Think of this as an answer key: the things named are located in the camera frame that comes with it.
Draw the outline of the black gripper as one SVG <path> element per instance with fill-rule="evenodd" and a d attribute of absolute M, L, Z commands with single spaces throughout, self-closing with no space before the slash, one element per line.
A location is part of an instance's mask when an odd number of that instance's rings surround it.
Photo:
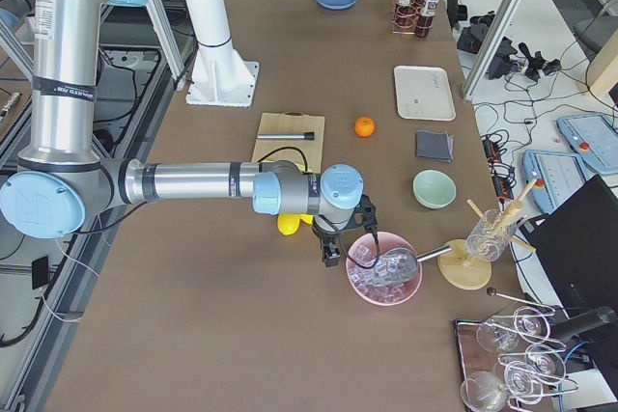
<path fill-rule="evenodd" d="M 312 231 L 321 243 L 324 266 L 337 266 L 341 258 L 338 241 L 343 231 L 322 218 L 313 219 Z"/>

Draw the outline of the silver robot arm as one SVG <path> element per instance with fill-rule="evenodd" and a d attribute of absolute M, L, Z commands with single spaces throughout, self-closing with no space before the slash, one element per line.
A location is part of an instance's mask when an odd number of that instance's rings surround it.
<path fill-rule="evenodd" d="M 57 238 L 115 206 L 248 198 L 259 213 L 311 215 L 323 263 L 337 264 L 337 238 L 371 210 L 352 166 L 317 174 L 290 161 L 146 164 L 94 152 L 100 11 L 116 1 L 35 0 L 31 135 L 1 188 L 6 220 L 26 235 Z"/>

